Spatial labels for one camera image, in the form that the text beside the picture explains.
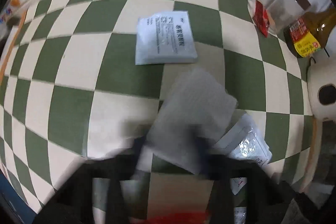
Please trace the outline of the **small red sauce packet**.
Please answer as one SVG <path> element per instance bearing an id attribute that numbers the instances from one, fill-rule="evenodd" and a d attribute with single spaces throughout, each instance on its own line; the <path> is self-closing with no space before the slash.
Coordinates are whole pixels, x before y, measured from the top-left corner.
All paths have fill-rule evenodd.
<path id="1" fill-rule="evenodd" d="M 267 38 L 269 29 L 268 12 L 264 8 L 263 4 L 258 0 L 255 1 L 255 12 L 252 19 L 259 31 L 264 35 L 265 38 Z"/>

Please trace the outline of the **colourful wall sticker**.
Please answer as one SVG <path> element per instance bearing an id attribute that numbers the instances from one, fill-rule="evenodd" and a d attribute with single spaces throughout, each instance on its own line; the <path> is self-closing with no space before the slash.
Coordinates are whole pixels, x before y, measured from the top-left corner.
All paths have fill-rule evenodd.
<path id="1" fill-rule="evenodd" d="M 21 5 L 21 0 L 7 0 L 5 4 L 5 8 L 1 11 L 1 18 L 0 18 L 0 34 L 1 39 L 5 37 L 7 34 L 7 21 L 9 17 L 15 12 L 18 7 Z"/>

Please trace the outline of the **silver medicine sachet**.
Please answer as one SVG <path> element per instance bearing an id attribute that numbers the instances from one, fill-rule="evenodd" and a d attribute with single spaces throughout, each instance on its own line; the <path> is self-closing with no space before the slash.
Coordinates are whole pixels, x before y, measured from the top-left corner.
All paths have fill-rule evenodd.
<path id="1" fill-rule="evenodd" d="M 187 11 L 166 11 L 137 23 L 135 65 L 195 63 L 195 49 Z"/>

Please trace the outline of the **green white checkered tablecloth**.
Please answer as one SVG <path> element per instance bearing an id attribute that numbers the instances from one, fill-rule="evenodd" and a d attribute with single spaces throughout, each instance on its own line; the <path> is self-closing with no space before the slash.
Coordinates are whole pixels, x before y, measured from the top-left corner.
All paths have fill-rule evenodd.
<path id="1" fill-rule="evenodd" d="M 30 223 L 70 164 L 125 145 L 189 65 L 135 64 L 139 18 L 187 11 L 203 67 L 256 122 L 270 174 L 302 186 L 312 135 L 307 59 L 260 34 L 247 0 L 40 0 L 1 83 L 1 194 Z"/>

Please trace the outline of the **white electric kettle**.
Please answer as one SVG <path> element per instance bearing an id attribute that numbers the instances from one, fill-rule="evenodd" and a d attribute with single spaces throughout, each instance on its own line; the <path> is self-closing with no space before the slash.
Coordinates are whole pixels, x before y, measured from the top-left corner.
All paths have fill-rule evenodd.
<path id="1" fill-rule="evenodd" d="M 336 117 L 335 58 L 311 65 L 307 72 L 307 88 L 311 112 L 321 121 L 333 121 Z"/>

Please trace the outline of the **brown sauce bottle yellow label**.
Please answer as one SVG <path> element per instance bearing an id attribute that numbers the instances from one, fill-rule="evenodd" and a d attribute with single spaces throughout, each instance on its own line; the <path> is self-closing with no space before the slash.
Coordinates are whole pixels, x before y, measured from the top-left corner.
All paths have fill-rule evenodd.
<path id="1" fill-rule="evenodd" d="M 323 12 L 306 12 L 284 28 L 284 38 L 290 52 L 306 58 L 326 47 L 335 29 L 335 6 Z"/>

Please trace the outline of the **white foam wrap packet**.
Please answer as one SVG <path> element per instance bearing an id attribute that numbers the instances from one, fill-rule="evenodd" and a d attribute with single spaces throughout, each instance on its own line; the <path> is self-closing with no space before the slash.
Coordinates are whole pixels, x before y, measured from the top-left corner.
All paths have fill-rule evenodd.
<path id="1" fill-rule="evenodd" d="M 190 173 L 201 169 L 194 137 L 211 145 L 225 134 L 238 102 L 200 67 L 177 78 L 154 121 L 140 124 L 136 134 L 163 160 Z"/>

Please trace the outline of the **clear white plastic sachet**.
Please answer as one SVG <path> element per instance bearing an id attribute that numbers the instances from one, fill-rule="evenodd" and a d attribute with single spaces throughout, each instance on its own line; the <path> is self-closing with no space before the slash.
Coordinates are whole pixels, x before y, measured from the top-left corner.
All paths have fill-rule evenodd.
<path id="1" fill-rule="evenodd" d="M 243 113 L 233 121 L 227 133 L 214 144 L 215 151 L 232 159 L 252 160 L 260 167 L 268 164 L 272 153 L 253 118 Z"/>

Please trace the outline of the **clear jar brown lid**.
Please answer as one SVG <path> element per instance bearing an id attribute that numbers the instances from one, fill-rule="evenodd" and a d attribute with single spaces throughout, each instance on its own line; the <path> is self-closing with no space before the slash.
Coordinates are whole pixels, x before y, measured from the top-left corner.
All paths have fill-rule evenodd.
<path id="1" fill-rule="evenodd" d="M 269 31 L 277 35 L 286 26 L 303 15 L 311 4 L 308 0 L 273 0 L 266 11 L 269 18 Z"/>

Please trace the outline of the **red flat package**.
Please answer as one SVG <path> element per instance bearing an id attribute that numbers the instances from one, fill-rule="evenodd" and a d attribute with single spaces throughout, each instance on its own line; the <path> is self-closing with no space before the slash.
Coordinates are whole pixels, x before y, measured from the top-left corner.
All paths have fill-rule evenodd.
<path id="1" fill-rule="evenodd" d="M 209 214 L 205 212 L 185 211 L 172 213 L 164 216 L 158 216 L 146 220 L 131 218 L 130 223 L 141 224 L 201 224 L 206 223 Z"/>

